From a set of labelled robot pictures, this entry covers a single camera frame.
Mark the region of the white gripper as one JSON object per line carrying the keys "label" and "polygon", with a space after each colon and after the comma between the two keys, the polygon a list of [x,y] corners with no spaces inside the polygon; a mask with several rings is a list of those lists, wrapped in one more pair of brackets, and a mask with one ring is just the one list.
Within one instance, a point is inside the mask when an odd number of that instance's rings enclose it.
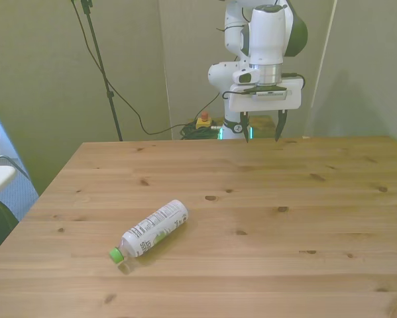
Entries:
{"label": "white gripper", "polygon": [[[229,90],[230,111],[278,111],[275,141],[278,141],[287,120],[287,110],[302,104],[302,79],[284,78],[275,86],[232,85]],[[249,114],[241,112],[241,126],[249,142]]]}

